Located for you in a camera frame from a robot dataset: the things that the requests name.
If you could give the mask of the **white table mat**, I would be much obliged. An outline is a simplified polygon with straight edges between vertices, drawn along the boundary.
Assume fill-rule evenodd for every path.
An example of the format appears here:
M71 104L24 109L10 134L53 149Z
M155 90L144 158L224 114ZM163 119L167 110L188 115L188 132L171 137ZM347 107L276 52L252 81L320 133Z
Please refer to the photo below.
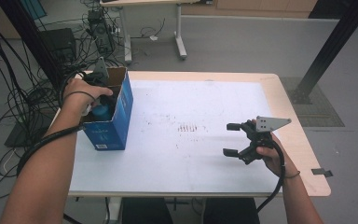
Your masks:
M71 194L255 194L272 192L277 177L262 161L224 155L249 141L229 123L269 116L257 82L131 82L133 105L127 145L97 151L77 136Z

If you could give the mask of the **blue can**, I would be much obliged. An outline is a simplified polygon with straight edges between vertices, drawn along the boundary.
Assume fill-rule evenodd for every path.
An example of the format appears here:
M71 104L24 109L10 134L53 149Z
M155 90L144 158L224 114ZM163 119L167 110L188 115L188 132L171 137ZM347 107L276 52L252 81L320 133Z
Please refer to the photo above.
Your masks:
M97 105L92 108L91 113L97 121L106 121L111 119L111 112L108 105Z

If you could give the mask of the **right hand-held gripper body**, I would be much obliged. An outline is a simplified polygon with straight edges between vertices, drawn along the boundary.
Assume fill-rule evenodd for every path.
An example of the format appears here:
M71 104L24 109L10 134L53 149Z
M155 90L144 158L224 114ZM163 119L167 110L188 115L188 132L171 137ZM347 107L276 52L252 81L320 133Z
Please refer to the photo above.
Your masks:
M246 132L250 145L239 153L239 159L244 161L246 165L255 160L261 160L262 155L256 152L258 147L274 148L278 151L280 164L284 165L284 157L282 149L272 138L272 132L288 125L291 119L279 119L258 116L255 121L247 120L240 125L240 129Z

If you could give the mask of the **blue cardboard box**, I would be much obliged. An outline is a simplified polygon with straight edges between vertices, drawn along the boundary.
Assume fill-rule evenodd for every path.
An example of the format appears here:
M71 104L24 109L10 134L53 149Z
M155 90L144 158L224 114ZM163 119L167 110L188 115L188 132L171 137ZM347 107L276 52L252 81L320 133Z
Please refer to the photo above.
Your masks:
M111 119L97 121L91 111L83 118L85 134L97 150L124 150L126 146L133 96L126 67L108 68L107 87L118 95L117 104L109 105Z

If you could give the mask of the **person's legs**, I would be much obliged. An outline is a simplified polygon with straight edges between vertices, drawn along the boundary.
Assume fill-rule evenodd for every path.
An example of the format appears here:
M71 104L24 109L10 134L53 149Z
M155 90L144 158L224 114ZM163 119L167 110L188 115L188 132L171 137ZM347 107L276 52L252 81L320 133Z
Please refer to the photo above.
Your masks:
M124 198L122 224L173 224L164 198ZM207 198L202 224L260 224L253 198Z

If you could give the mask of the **black metal stand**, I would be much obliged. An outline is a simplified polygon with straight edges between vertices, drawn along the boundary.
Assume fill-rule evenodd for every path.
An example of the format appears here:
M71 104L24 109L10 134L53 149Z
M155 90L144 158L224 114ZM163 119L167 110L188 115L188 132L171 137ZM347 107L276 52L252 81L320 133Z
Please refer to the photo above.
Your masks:
M34 23L34 19L26 11L21 0L0 0L0 8L3 9L9 21L44 71L51 85L57 91L62 86L62 70L48 51Z

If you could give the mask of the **person's left hand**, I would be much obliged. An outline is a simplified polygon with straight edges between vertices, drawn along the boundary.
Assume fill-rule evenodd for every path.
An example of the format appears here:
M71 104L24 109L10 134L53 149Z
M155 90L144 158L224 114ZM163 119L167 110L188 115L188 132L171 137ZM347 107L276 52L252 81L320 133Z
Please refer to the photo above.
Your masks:
M106 87L92 86L79 78L71 78L65 87L63 96L73 91L85 91L90 93L96 100L102 96L110 96L113 92ZM81 117L83 112L90 106L94 106L96 101L92 101L85 94L77 93L69 96L62 105L62 113L68 116Z

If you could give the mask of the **black equipment box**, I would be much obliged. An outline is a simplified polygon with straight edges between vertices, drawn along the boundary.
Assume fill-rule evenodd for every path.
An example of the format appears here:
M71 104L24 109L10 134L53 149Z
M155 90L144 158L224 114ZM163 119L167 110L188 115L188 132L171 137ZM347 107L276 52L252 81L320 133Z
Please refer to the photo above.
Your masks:
M40 35L56 61L67 63L75 59L76 40L70 28L41 31Z

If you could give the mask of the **white background desk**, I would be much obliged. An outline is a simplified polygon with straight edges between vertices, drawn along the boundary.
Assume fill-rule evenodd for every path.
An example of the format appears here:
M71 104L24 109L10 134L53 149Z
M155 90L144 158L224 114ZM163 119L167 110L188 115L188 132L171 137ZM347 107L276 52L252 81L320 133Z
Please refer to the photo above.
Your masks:
M143 5L175 5L176 6L176 28L173 32L179 57L184 60L187 57L186 48L182 39L182 4L194 4L199 0L100 0L102 7L113 7L118 10L121 22L120 31L123 34L124 61L127 64L132 62L131 36L127 29L126 7Z

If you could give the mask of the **black metal post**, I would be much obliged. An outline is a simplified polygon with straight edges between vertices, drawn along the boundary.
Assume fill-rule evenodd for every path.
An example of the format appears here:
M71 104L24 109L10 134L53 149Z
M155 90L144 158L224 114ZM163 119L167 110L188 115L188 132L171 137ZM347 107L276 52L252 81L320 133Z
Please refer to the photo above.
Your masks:
M288 91L290 101L295 105L309 105L310 94L332 61L345 46L358 27L358 0L354 0L338 21L330 36L310 65L307 73L293 90Z

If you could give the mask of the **black computer tower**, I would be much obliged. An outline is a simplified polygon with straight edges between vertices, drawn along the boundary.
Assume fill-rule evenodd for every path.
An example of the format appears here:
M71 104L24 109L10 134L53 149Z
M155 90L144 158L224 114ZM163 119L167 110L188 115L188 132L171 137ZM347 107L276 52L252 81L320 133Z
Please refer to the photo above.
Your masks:
M88 14L89 30L97 50L101 54L109 54L113 52L112 37L105 21L103 10L90 10Z

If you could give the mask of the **black tape strip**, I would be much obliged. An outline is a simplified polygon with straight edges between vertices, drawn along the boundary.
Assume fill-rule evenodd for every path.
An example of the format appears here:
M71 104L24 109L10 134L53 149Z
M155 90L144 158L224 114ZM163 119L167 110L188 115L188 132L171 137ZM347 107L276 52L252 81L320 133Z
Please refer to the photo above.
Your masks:
M311 169L314 175L323 175L324 177L331 177L333 173L330 170L325 170L324 168Z

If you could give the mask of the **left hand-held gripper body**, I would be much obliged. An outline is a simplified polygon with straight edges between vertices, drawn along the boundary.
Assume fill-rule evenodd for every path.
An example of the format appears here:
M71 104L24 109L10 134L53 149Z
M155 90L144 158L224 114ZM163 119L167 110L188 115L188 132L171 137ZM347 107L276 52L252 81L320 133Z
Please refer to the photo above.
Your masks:
M94 70L86 74L83 80L92 86L106 87L108 78L109 74L105 66L104 57L100 57L95 64Z

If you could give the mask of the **black stand base plate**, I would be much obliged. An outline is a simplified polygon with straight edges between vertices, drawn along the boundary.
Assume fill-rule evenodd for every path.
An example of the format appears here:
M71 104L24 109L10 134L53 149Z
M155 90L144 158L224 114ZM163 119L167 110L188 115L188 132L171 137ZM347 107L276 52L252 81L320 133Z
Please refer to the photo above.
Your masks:
M47 127L25 127L17 123L9 134L5 146L30 147L43 137L47 129Z

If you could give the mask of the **person's right hand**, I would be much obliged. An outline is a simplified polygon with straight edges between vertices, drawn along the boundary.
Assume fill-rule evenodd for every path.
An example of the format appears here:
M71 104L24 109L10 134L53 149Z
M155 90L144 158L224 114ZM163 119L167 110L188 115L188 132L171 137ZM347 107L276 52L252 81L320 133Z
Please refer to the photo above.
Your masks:
M284 150L284 147L281 144L281 141L278 138L274 139L274 142L280 147L283 154L284 159L284 170L285 175L294 175L298 170L290 157L287 155L287 153ZM276 176L282 175L282 166L279 154L275 148L269 148L269 147L258 147L256 149L256 152L260 154L263 158L264 163L266 166L270 169L270 171L275 174Z

